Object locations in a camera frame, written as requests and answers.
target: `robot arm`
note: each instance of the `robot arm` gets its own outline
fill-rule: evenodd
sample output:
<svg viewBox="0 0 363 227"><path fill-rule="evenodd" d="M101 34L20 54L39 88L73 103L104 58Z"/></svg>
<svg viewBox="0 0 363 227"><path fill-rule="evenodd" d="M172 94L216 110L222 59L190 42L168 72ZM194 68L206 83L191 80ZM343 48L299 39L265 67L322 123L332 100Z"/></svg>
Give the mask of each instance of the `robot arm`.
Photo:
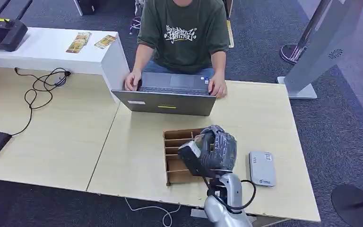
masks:
<svg viewBox="0 0 363 227"><path fill-rule="evenodd" d="M208 187L204 211L216 227L252 227L244 212L254 199L242 205L242 184L232 173L236 159L236 140L217 125L209 126L194 141L183 144L179 157L194 176L202 176Z"/></svg>
<svg viewBox="0 0 363 227"><path fill-rule="evenodd" d="M241 207L242 184L237 175L233 173L225 174L220 177L219 181L225 185L227 204L232 207ZM204 211L208 220L213 222L216 227L252 227L244 210L232 210L231 212L215 196L209 195L207 197L204 203Z"/></svg>

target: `green t-shirt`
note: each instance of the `green t-shirt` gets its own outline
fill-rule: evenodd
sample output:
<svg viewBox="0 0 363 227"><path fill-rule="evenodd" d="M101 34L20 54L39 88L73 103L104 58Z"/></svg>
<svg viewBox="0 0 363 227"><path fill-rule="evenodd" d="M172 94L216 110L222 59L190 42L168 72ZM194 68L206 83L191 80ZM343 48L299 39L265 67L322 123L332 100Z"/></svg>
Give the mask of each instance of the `green t-shirt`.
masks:
<svg viewBox="0 0 363 227"><path fill-rule="evenodd" d="M154 61L170 70L197 72L211 66L211 54L227 51L229 33L222 0L147 0L138 43L155 49Z"/></svg>

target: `gray glove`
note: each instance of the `gray glove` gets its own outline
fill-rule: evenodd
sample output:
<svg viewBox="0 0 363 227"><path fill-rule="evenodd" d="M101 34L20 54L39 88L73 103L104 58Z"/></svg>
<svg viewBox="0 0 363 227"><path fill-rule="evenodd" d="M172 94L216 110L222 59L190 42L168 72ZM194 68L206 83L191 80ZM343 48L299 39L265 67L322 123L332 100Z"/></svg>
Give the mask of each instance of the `gray glove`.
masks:
<svg viewBox="0 0 363 227"><path fill-rule="evenodd" d="M236 163L236 139L218 125L205 128L201 134L204 134L199 156L201 164L212 170L232 171ZM213 151L210 151L211 143L214 143Z"/></svg>

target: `white cable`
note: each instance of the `white cable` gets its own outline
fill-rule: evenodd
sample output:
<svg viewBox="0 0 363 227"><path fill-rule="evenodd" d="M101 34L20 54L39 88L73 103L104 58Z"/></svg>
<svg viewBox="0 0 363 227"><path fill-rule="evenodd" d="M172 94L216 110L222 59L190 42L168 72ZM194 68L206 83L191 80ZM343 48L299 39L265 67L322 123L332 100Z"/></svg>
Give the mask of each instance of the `white cable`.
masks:
<svg viewBox="0 0 363 227"><path fill-rule="evenodd" d="M131 208L131 206L129 204L129 201L127 201L127 198L126 197L124 197L124 200L126 201L126 203L129 206L129 208L130 208L131 211L143 210L143 209L148 209L148 208L157 208L157 209L161 209L161 210L165 211L166 214L162 218L162 224L165 227L171 227L172 226L172 216L170 214L175 213L175 212L178 212L179 209L180 209L180 207L181 207L181 205L179 204L179 208L177 208L176 210L171 211L171 212L168 212L167 210L163 209L162 207L157 207L157 206L149 206L149 207L141 207L141 208L133 209L133 208ZM165 224L165 217L168 216L168 215L169 215L169 219L170 219L170 224L169 225L166 225Z"/></svg>

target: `black round base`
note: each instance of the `black round base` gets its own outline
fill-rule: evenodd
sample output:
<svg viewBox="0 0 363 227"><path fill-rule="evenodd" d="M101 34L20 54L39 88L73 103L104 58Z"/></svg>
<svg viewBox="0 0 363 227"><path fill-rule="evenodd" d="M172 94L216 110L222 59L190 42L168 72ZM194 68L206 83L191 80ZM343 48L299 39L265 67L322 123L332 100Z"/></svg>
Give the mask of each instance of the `black round base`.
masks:
<svg viewBox="0 0 363 227"><path fill-rule="evenodd" d="M350 207L360 202L363 202L363 190L353 185L339 185L332 192L333 207L351 227L363 227L363 207Z"/></svg>

